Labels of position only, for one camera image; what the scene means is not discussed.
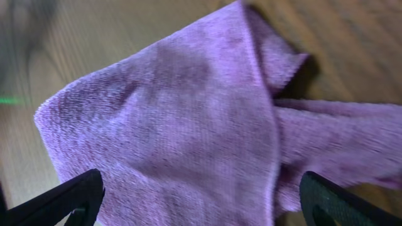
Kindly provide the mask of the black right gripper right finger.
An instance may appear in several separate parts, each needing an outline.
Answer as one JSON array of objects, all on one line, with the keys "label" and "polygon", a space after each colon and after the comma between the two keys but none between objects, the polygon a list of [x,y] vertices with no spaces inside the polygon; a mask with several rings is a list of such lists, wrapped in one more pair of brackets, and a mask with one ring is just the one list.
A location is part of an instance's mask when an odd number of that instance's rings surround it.
[{"label": "black right gripper right finger", "polygon": [[401,219],[307,171],[300,182],[300,203],[308,226],[400,226]]}]

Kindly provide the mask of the purple microfiber cloth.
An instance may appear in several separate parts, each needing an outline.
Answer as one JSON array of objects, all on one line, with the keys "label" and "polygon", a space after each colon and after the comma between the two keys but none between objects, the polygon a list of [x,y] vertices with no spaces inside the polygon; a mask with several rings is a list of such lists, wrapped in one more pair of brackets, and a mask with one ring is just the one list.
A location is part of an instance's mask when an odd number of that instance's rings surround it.
[{"label": "purple microfiber cloth", "polygon": [[304,63],[237,1],[67,85],[35,124],[61,181],[101,171],[104,225],[272,225],[315,171],[401,187],[401,107],[277,99]]}]

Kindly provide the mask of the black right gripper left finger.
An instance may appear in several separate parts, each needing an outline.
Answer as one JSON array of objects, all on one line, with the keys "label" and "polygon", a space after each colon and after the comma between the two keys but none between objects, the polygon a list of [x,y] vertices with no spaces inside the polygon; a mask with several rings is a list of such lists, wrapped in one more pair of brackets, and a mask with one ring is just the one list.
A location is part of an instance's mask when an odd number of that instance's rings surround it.
[{"label": "black right gripper left finger", "polygon": [[99,170],[91,169],[9,210],[1,209],[3,226],[93,226],[105,189]]}]

